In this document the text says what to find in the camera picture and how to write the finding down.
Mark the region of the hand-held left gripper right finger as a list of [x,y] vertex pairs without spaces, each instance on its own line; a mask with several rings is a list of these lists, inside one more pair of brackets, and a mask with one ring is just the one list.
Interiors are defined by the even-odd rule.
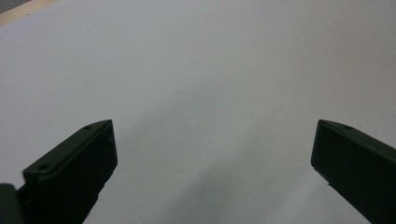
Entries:
[[371,224],[396,224],[396,148],[321,119],[311,165]]

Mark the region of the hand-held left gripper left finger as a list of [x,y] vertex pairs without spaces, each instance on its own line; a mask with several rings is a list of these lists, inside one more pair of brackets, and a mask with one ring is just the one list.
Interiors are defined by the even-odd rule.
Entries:
[[82,224],[117,164],[110,119],[79,129],[22,171],[26,224]]

